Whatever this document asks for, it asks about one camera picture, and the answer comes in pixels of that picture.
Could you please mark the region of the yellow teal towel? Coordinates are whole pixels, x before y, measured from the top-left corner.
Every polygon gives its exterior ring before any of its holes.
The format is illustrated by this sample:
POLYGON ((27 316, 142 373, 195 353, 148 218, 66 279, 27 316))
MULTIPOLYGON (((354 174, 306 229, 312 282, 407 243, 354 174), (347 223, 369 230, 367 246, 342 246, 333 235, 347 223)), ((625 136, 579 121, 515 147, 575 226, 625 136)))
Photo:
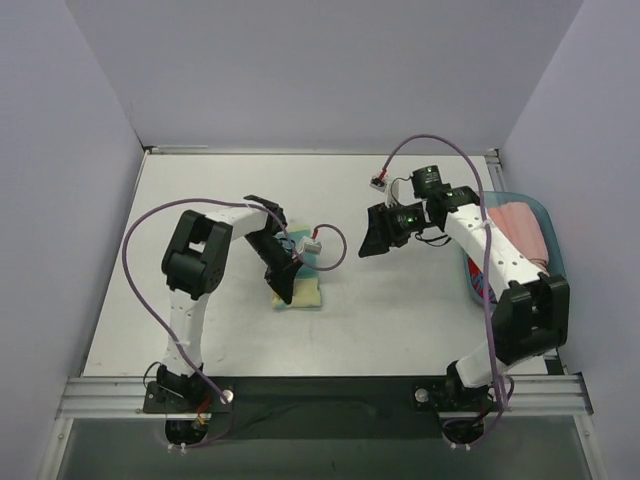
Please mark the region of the yellow teal towel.
MULTIPOLYGON (((305 223, 290 223, 287 231, 298 244, 303 237, 311 236, 311 229, 305 223)), ((292 302, 286 304, 277 294, 271 295, 272 308, 276 311, 286 309, 318 309, 322 306, 319 273, 303 264, 296 274, 292 302)))

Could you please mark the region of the red blue patterned towel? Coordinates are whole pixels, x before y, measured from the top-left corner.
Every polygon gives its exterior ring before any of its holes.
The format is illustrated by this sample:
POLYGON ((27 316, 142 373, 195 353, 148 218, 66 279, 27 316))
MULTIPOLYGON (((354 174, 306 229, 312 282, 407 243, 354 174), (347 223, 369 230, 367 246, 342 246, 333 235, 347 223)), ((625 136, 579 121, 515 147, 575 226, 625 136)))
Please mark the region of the red blue patterned towel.
POLYGON ((466 260, 466 265, 468 271, 467 279, 469 281, 472 298, 477 300, 479 303, 482 303, 484 301, 485 293, 487 293, 489 304, 491 306, 496 306, 498 300, 495 292, 491 286, 485 287, 484 274, 478 265, 471 258, 466 260))

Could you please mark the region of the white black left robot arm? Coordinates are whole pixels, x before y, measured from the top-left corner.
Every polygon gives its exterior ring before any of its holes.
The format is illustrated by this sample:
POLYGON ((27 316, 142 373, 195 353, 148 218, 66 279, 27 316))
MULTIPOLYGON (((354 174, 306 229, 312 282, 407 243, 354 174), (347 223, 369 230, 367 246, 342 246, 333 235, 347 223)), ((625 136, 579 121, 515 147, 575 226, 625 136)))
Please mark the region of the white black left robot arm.
POLYGON ((245 239, 264 262, 271 290, 286 304, 293 300, 302 263, 276 238, 287 226, 284 210, 255 195, 246 199, 259 207, 226 207, 209 214, 184 211, 161 262, 170 290, 169 327, 175 336, 168 341, 156 381, 181 412, 195 409, 208 393, 200 375, 204 316, 223 280, 231 243, 245 239))

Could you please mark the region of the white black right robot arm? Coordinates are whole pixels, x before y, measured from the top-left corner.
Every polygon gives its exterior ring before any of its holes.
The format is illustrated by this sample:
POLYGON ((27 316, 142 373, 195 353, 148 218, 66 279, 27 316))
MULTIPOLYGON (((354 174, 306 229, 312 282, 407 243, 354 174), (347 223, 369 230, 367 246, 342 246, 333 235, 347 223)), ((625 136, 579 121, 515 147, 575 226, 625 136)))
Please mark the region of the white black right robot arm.
POLYGON ((413 234, 436 227, 481 269, 497 304, 485 311, 483 344, 447 368, 443 396, 463 410, 514 366, 564 345, 568 336, 570 287, 548 275, 490 219, 484 196, 469 186, 442 181, 437 167, 413 172, 415 203, 385 201, 367 210, 361 258, 406 245, 413 234))

